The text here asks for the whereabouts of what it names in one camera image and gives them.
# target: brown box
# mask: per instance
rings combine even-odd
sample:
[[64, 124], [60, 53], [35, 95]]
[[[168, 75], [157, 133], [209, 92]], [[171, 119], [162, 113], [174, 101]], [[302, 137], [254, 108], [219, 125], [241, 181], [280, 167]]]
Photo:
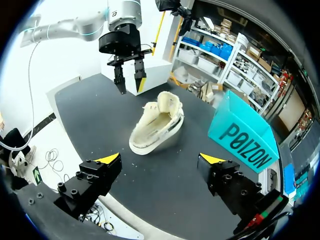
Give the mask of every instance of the brown box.
[[230, 21], [230, 20], [228, 20], [226, 18], [224, 18], [222, 22], [226, 23], [226, 24], [229, 24], [230, 26], [232, 25], [232, 21]]
[[246, 51], [246, 54], [252, 58], [253, 60], [255, 60], [256, 62], [258, 62], [260, 55], [261, 55], [261, 50], [259, 50], [258, 48], [249, 45], [248, 49]]
[[267, 70], [269, 73], [271, 72], [271, 66], [270, 66], [265, 60], [263, 60], [261, 57], [259, 58], [258, 63], [259, 63], [265, 70]]
[[222, 23], [221, 23], [221, 27], [230, 29], [230, 28], [231, 28], [231, 25], [230, 25], [229, 23], [222, 22]]
[[281, 78], [277, 75], [277, 74], [273, 74], [273, 78], [280, 83], [281, 82]]
[[233, 89], [231, 89], [230, 91], [237, 95], [239, 98], [241, 98], [243, 101], [245, 101], [248, 105], [250, 105], [248, 97], [243, 92]]
[[224, 85], [223, 84], [219, 84], [219, 83], [211, 83], [212, 86], [212, 90], [215, 91], [223, 91], [224, 90]]

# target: white box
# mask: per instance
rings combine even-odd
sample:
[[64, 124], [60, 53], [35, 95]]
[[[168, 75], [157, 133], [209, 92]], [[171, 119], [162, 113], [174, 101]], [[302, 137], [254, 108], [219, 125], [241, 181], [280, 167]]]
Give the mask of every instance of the white box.
[[262, 86], [262, 82], [265, 80], [266, 78], [261, 75], [260, 73], [256, 73], [253, 77], [253, 80], [256, 82], [256, 84], [258, 84], [259, 86]]
[[178, 57], [189, 64], [195, 64], [198, 58], [194, 53], [184, 49], [179, 50]]
[[209, 74], [213, 74], [218, 65], [199, 57], [198, 67]]
[[248, 72], [246, 73], [249, 78], [253, 78], [257, 72], [254, 71], [251, 67], [248, 68]]
[[[109, 57], [106, 57], [106, 61], [101, 62], [101, 73], [108, 79], [114, 82], [115, 80], [115, 68], [108, 66], [106, 62]], [[146, 73], [146, 81], [141, 92], [137, 91], [136, 80], [135, 80], [135, 61], [127, 61], [122, 66], [123, 76], [125, 78], [125, 88], [128, 92], [137, 96], [157, 86], [165, 84], [169, 77], [172, 69], [172, 63], [152, 57], [146, 56], [144, 59], [144, 70]]]
[[229, 76], [227, 78], [228, 82], [235, 86], [237, 86], [240, 83], [241, 79], [242, 77], [234, 71], [230, 71]]
[[255, 88], [250, 83], [244, 80], [241, 84], [240, 89], [249, 96]]

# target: white cable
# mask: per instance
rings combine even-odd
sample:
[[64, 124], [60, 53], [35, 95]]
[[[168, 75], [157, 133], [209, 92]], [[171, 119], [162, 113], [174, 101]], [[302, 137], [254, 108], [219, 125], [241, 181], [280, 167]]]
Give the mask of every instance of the white cable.
[[35, 52], [35, 50], [36, 50], [36, 48], [37, 48], [38, 45], [39, 45], [39, 42], [37, 42], [37, 43], [35, 44], [35, 47], [34, 47], [34, 49], [32, 50], [32, 53], [31, 53], [31, 56], [30, 56], [30, 59], [29, 59], [29, 65], [28, 65], [28, 83], [29, 83], [29, 91], [30, 91], [30, 98], [31, 98], [31, 108], [32, 108], [32, 129], [31, 129], [31, 135], [30, 135], [28, 141], [26, 142], [26, 144], [23, 145], [23, 146], [21, 146], [21, 147], [10, 147], [10, 146], [4, 144], [2, 141], [0, 141], [0, 145], [1, 145], [3, 148], [8, 149], [8, 150], [10, 150], [10, 151], [21, 151], [21, 150], [25, 149], [25, 148], [29, 145], [29, 143], [30, 143], [30, 141], [31, 141], [31, 139], [32, 139], [32, 136], [33, 136], [33, 134], [34, 134], [34, 127], [35, 127], [35, 110], [34, 110], [34, 99], [33, 99], [33, 97], [32, 97], [32, 91], [31, 91], [30, 65], [31, 65], [32, 56], [34, 55], [34, 52]]

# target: white sneaker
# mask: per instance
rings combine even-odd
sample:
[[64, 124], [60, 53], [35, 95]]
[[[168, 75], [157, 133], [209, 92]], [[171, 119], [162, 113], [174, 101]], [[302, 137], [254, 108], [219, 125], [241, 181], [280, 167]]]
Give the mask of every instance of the white sneaker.
[[158, 95], [157, 102], [148, 102], [134, 128], [129, 146], [138, 155], [152, 152], [178, 132], [184, 122], [184, 111], [179, 97], [168, 91]]
[[27, 155], [25, 156], [24, 159], [25, 159], [28, 163], [31, 163], [31, 162], [32, 162], [32, 159], [34, 158], [36, 149], [37, 149], [36, 146], [32, 146], [30, 152], [28, 152]]
[[12, 158], [12, 152], [9, 155], [9, 167], [13, 175], [22, 178], [28, 167], [26, 160], [20, 158], [18, 155], [15, 159]]

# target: shelf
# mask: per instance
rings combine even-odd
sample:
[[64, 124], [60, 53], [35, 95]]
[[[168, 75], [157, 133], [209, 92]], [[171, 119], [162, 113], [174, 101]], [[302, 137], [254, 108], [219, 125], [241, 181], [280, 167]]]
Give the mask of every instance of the shelf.
[[246, 77], [247, 79], [249, 79], [251, 82], [254, 83], [254, 85], [256, 85], [259, 89], [261, 89], [262, 93], [267, 95], [269, 98], [271, 97], [271, 94], [268, 93], [261, 85], [259, 85], [253, 78], [249, 77], [245, 72], [243, 72], [241, 69], [239, 69], [238, 67], [232, 65], [231, 69], [239, 72], [242, 76]]
[[275, 80], [275, 78], [273, 76], [271, 76], [271, 74], [269, 72], [267, 72], [267, 70], [264, 69], [263, 66], [261, 66], [258, 62], [256, 62], [255, 60], [253, 60], [251, 57], [249, 57], [247, 54], [245, 54], [243, 51], [238, 51], [239, 54], [241, 54], [242, 56], [244, 56], [246, 59], [248, 59], [250, 62], [252, 62], [258, 69], [260, 69], [262, 72], [264, 72], [264, 74], [267, 75], [268, 78], [270, 78], [275, 84], [278, 85], [277, 80]]
[[180, 61], [180, 62], [182, 62], [182, 63], [184, 63], [184, 64], [188, 64], [189, 66], [191, 66], [191, 67], [193, 67], [193, 68], [195, 68], [195, 69], [200, 70], [201, 72], [209, 75], [210, 77], [214, 78], [214, 79], [217, 80], [218, 82], [219, 82], [219, 80], [220, 80], [220, 78], [219, 78], [217, 75], [214, 75], [214, 74], [212, 74], [212, 73], [209, 73], [209, 72], [207, 72], [207, 71], [204, 71], [204, 70], [202, 70], [201, 68], [199, 68], [199, 67], [198, 67], [197, 65], [195, 65], [195, 64], [188, 63], [188, 62], [186, 62], [186, 61], [184, 61], [184, 60], [181, 60], [180, 58], [177, 58], [177, 60]]
[[234, 46], [234, 45], [235, 45], [235, 44], [234, 44], [233, 42], [231, 42], [231, 41], [228, 41], [228, 40], [226, 40], [226, 39], [224, 39], [224, 38], [222, 38], [222, 37], [220, 37], [220, 36], [218, 36], [218, 35], [212, 34], [212, 33], [208, 32], [208, 31], [202, 30], [202, 29], [200, 29], [200, 28], [191, 27], [191, 30], [197, 31], [197, 32], [202, 33], [202, 34], [206, 34], [206, 35], [208, 35], [208, 36], [211, 36], [211, 37], [213, 37], [213, 38], [215, 38], [215, 39], [218, 39], [218, 40], [220, 40], [220, 41], [222, 41], [222, 42], [224, 42], [224, 43], [226, 43], [226, 44], [229, 44], [229, 45], [231, 45], [231, 46]]
[[196, 46], [196, 45], [192, 45], [192, 44], [187, 43], [187, 42], [185, 42], [185, 41], [181, 41], [181, 44], [186, 45], [186, 46], [189, 46], [189, 47], [194, 48], [194, 49], [197, 49], [197, 50], [199, 50], [199, 51], [201, 51], [201, 52], [203, 52], [203, 53], [206, 53], [206, 54], [208, 54], [208, 55], [210, 55], [210, 56], [212, 56], [212, 57], [220, 60], [221, 62], [224, 62], [225, 64], [228, 62], [227, 60], [224, 60], [223, 58], [219, 57], [218, 55], [215, 55], [215, 54], [213, 54], [212, 52], [206, 51], [206, 50], [204, 50], [204, 49], [202, 49], [201, 47], [198, 47], [198, 46]]
[[[225, 82], [226, 84], [230, 85], [231, 87], [233, 87], [235, 90], [243, 93], [243, 91], [242, 91], [239, 87], [237, 87], [237, 86], [233, 85], [232, 83], [228, 82], [227, 79], [226, 79], [224, 82]], [[248, 95], [247, 95], [247, 98], [248, 98], [248, 100], [249, 100], [251, 103], [253, 103], [259, 110], [262, 110], [262, 107], [261, 107], [255, 100], [253, 100], [253, 99], [252, 99], [250, 96], [248, 96]]]

